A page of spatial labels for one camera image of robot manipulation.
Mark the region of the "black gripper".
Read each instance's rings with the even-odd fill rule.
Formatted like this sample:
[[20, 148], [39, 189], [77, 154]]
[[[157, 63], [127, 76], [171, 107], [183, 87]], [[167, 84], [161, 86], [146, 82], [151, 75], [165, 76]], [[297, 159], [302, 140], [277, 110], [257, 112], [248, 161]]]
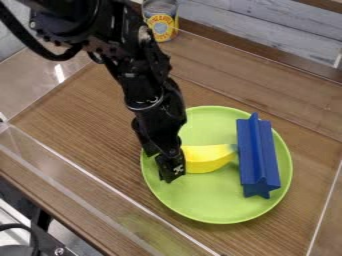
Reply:
[[129, 107], [135, 118], [131, 127], [149, 157], [155, 156], [159, 179], [171, 183], [186, 174], [186, 159], [181, 153], [179, 131], [187, 122], [181, 88], [169, 78], [161, 97], [146, 107]]

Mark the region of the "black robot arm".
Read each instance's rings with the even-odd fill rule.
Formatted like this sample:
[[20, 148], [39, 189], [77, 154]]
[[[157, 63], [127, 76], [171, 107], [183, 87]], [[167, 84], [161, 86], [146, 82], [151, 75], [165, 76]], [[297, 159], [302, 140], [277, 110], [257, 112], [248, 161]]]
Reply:
[[34, 30], [46, 41], [78, 46], [119, 83], [134, 113], [133, 129], [167, 183], [186, 174], [179, 131], [186, 108], [163, 53], [129, 0], [19, 0], [31, 9]]

